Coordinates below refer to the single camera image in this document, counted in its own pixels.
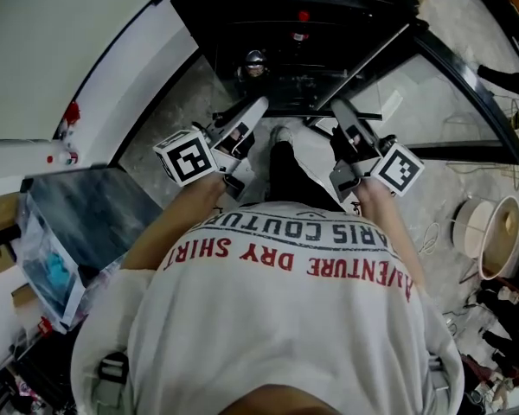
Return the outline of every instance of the cable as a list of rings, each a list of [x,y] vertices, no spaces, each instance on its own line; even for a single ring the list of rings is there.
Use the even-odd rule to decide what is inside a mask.
[[[467,170],[460,170],[460,169],[454,169],[454,166],[466,166],[470,164],[477,164],[478,166],[475,169],[467,169]],[[478,172],[479,170],[503,170],[503,168],[500,168],[499,166],[496,166],[494,163],[488,163],[488,166],[483,166],[479,163],[447,163],[446,167],[448,169],[453,170],[456,174],[460,174],[461,176],[466,176],[468,174],[474,174],[475,172]]]
[[[427,236],[429,234],[429,231],[432,227],[435,227],[436,234],[431,239],[427,239]],[[440,224],[434,221],[429,225],[429,227],[425,230],[425,236],[423,237],[423,246],[418,250],[417,253],[421,254],[424,253],[425,255],[432,255],[434,251],[436,250],[436,244],[439,241],[440,236]]]
[[[453,322],[452,324],[450,324],[450,326],[448,326],[448,330],[452,333],[452,336],[456,336],[458,334],[458,331],[459,331],[458,325],[455,322]]]
[[[471,274],[471,275],[468,275],[469,272],[471,272],[473,266],[475,266],[475,271]],[[477,262],[475,261],[471,266],[469,266],[469,269],[467,270],[467,272],[464,274],[464,276],[458,281],[458,284],[463,284],[463,283],[466,283],[467,281],[469,281],[470,279],[476,277],[476,275],[478,275],[478,268],[477,268]]]
[[[454,316],[462,316],[462,315],[467,315],[469,312],[461,312],[460,314],[458,314],[457,312],[454,312],[453,310],[448,310],[447,312],[444,312],[442,315],[449,315],[449,314],[453,314]]]
[[[510,99],[510,100],[519,101],[519,99],[517,97],[510,97],[509,95],[499,95],[497,93],[492,93],[492,96],[498,97],[499,99]]]
[[[487,307],[481,306],[480,304],[477,304],[477,303],[474,303],[474,304],[466,304],[466,305],[464,306],[464,309],[472,309],[472,308],[481,308],[481,309],[486,310],[487,312],[490,312],[493,316],[496,315],[494,312],[492,312],[492,311],[491,311],[490,309],[488,309]]]
[[[513,112],[513,110],[515,109],[515,113],[512,114],[512,117],[511,117],[511,123],[512,123],[512,127],[515,131],[519,131],[519,105],[517,104],[517,100],[516,99],[511,99],[511,111]],[[519,168],[519,166],[516,166],[516,165],[513,165],[513,187],[516,191],[519,190],[519,177],[517,178],[516,177],[516,168]]]

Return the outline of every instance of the shoe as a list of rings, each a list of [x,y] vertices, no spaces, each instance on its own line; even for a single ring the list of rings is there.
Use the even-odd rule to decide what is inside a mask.
[[[271,131],[271,136],[269,137],[270,148],[280,142],[287,142],[292,146],[292,132],[284,126],[275,126]]]

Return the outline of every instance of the white t-shirt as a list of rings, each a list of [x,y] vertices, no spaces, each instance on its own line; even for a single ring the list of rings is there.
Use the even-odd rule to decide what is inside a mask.
[[[116,274],[75,346],[80,409],[90,404],[84,376],[125,348],[138,414],[218,413],[267,384],[362,415],[456,413],[463,395],[442,315],[387,236],[297,203],[215,216],[157,272]],[[435,390],[431,354],[447,391]]]

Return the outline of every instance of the glass panel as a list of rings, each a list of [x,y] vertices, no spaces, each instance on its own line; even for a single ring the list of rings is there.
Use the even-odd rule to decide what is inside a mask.
[[[421,55],[361,92],[343,95],[359,112],[381,114],[371,127],[380,137],[395,134],[402,144],[497,140],[475,106]],[[318,124],[326,131],[335,125],[334,118]]]
[[[371,26],[369,18],[362,21],[365,29]],[[395,24],[365,41],[358,41],[346,24],[315,22],[307,33],[295,22],[229,24],[215,49],[214,69],[222,91],[214,92],[212,108],[226,109],[228,94],[233,104],[265,95],[273,110],[314,109],[347,80],[350,69],[399,30]]]

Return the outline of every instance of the wire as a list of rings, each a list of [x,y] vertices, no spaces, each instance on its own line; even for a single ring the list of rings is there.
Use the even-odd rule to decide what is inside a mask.
[[[434,227],[436,229],[434,237],[427,239],[429,231]],[[432,255],[436,250],[436,244],[439,241],[440,236],[440,224],[434,221],[425,230],[425,236],[423,237],[423,246],[418,250],[417,253],[424,253],[425,255]]]
[[[509,119],[509,123],[511,127],[517,132],[517,136],[519,137],[519,105],[517,102],[519,99],[515,99],[508,95],[495,95],[494,97],[500,97],[502,99],[510,99],[511,100],[511,118]],[[462,166],[475,166],[474,169],[460,169]],[[519,165],[511,164],[511,165],[501,165],[495,163],[446,163],[446,167],[453,170],[456,174],[465,176],[468,174],[473,174],[478,172],[479,170],[500,170],[502,171],[503,176],[507,176],[513,179],[513,188],[516,191],[519,191]]]
[[[476,269],[475,272],[472,273],[471,275],[468,275],[469,272],[471,272],[473,266],[475,266],[475,269]],[[469,267],[469,269],[468,269],[467,272],[464,274],[464,276],[463,276],[463,277],[458,281],[458,284],[463,284],[463,283],[469,281],[470,279],[476,277],[476,275],[478,275],[478,268],[477,268],[477,263],[475,262],[475,263],[473,263],[473,264]]]
[[[461,312],[460,314],[453,311],[453,310],[448,310],[447,312],[444,312],[442,315],[449,315],[449,314],[453,314],[454,316],[462,316],[462,315],[467,315],[469,312]]]
[[[448,330],[452,333],[452,336],[456,336],[458,334],[458,325],[455,322],[453,322],[452,324],[450,324],[450,326],[448,326]]]
[[[481,308],[481,309],[484,309],[486,310],[487,312],[490,312],[492,315],[496,315],[494,312],[492,312],[490,309],[488,309],[487,307],[484,307],[484,306],[481,306],[480,304],[466,304],[464,306],[464,309],[472,309],[472,308]]]
[[[499,99],[510,99],[510,100],[519,101],[519,98],[517,98],[517,97],[510,97],[509,95],[499,95],[497,93],[492,93],[492,95],[494,97],[498,97]]]

